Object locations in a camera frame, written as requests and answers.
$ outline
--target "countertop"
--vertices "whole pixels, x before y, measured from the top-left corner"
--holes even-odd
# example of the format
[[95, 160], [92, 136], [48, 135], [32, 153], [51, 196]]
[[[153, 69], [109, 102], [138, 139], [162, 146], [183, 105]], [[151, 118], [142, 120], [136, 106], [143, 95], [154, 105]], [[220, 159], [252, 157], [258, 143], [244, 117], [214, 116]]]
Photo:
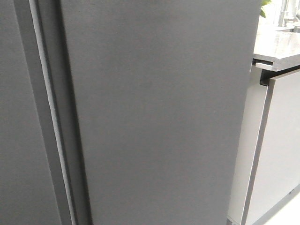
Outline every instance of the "countertop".
[[271, 71], [300, 65], [300, 33], [258, 31], [253, 58], [257, 67]]

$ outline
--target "gray countertop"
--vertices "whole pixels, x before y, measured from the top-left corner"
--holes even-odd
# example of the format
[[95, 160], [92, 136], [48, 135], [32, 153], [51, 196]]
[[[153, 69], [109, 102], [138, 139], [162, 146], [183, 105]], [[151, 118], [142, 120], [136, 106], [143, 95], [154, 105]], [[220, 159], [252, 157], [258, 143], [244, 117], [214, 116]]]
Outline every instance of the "gray countertop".
[[253, 58], [257, 67], [272, 71], [300, 65], [300, 33], [273, 30], [258, 32]]

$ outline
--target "kitchen counter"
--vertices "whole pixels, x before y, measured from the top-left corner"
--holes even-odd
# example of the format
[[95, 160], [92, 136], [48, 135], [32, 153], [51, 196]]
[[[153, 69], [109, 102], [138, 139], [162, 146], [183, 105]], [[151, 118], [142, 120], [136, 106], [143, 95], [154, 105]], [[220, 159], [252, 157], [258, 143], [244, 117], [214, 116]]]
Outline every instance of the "kitchen counter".
[[253, 58], [256, 67], [271, 71], [300, 65], [300, 33], [258, 31]]

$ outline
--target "white cabinet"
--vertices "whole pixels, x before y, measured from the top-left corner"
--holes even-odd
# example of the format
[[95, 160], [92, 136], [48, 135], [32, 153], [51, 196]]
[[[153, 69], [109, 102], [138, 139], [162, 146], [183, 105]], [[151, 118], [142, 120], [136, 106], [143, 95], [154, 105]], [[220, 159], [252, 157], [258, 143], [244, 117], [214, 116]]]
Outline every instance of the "white cabinet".
[[238, 225], [252, 225], [300, 184], [300, 70], [271, 78], [268, 89], [259, 87], [256, 70], [228, 212]]

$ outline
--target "green leaf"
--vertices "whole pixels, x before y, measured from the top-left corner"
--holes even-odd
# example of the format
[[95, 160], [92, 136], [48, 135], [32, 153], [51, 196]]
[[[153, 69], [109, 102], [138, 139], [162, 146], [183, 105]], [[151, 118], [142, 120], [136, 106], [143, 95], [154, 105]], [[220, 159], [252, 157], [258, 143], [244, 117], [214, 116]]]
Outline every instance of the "green leaf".
[[271, 3], [272, 3], [272, 0], [262, 0], [262, 6], [265, 6], [265, 5], [268, 5]]
[[264, 10], [261, 8], [261, 16], [263, 17], [263, 18], [266, 18], [266, 13], [264, 12]]

